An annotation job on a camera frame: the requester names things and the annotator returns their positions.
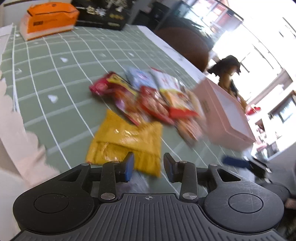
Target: blue handle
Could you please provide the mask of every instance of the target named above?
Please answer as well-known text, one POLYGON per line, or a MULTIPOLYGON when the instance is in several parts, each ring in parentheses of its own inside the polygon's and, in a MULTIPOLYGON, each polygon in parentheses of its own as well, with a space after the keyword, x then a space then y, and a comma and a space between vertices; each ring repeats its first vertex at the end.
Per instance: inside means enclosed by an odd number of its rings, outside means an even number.
POLYGON ((238 159, 231 156, 224 156, 222 158, 222 163, 225 165, 233 166, 233 167, 240 167, 240 168, 247 168, 251 169, 251 165, 249 161, 238 159))
POLYGON ((122 164, 125 164, 124 177, 126 182, 129 182, 131 180, 134 161, 135 161, 134 154, 132 152, 129 152, 122 162, 122 164))

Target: brown chair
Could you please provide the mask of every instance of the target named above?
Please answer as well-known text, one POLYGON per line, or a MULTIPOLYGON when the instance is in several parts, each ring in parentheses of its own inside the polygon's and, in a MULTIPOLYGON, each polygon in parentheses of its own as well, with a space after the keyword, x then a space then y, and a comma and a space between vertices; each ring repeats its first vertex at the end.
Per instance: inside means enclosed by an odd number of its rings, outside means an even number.
POLYGON ((204 72, 209 61, 209 48, 194 31, 169 27, 157 30, 155 34, 204 72))

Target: ribbed plastic surface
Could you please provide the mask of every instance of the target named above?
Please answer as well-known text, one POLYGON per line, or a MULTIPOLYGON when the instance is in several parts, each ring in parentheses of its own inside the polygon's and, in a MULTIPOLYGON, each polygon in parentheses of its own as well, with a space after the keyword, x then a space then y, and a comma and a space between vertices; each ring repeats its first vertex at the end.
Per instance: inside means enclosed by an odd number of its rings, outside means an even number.
POLYGON ((88 223, 72 232, 39 235, 23 231, 15 240, 284 241, 285 239, 274 230, 256 235, 227 232, 213 225, 198 205, 181 202, 174 194, 124 194, 118 202, 102 204, 88 223))

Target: pink box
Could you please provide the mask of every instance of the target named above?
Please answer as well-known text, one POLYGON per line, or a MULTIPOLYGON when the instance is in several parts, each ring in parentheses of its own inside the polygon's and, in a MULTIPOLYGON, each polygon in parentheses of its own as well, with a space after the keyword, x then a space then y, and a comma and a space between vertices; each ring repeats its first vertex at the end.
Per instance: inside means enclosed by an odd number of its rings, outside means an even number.
POLYGON ((241 105, 220 86, 206 78, 193 90, 207 118, 207 135, 213 144, 243 151, 255 142, 241 105))

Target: black box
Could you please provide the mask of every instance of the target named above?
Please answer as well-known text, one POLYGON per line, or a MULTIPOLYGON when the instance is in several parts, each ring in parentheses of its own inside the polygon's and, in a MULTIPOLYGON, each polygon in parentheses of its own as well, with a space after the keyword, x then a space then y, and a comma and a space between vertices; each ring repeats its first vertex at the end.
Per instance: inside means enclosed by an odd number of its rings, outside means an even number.
POLYGON ((72 0, 80 12, 77 26, 121 30, 128 21, 132 0, 72 0))

